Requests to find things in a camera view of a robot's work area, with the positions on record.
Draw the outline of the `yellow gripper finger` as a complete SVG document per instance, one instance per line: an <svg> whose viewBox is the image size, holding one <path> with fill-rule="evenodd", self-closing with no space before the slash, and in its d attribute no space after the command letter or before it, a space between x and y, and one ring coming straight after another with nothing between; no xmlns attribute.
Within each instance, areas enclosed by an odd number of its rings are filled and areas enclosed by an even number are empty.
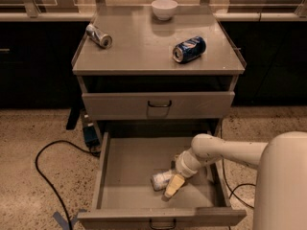
<svg viewBox="0 0 307 230"><path fill-rule="evenodd" d="M181 174L175 174L169 181L164 195L167 198L171 198L175 193L183 186L185 178Z"/></svg>

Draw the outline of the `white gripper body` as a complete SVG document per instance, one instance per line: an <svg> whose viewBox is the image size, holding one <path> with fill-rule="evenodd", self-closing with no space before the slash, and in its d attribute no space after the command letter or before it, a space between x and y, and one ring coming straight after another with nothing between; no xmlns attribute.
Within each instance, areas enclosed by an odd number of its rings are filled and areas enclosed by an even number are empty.
<svg viewBox="0 0 307 230"><path fill-rule="evenodd" d="M207 156L194 152L192 148L183 151L176 160L175 170L184 178L194 176L208 162Z"/></svg>

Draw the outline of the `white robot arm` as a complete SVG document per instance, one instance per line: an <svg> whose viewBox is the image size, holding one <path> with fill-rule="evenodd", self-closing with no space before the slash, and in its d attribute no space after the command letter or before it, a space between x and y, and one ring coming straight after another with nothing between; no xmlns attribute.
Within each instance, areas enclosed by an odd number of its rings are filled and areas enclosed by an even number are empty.
<svg viewBox="0 0 307 230"><path fill-rule="evenodd" d="M257 170L253 230L307 230L306 132L286 132L268 143L199 134L178 156L165 196L172 197L186 179L221 158Z"/></svg>

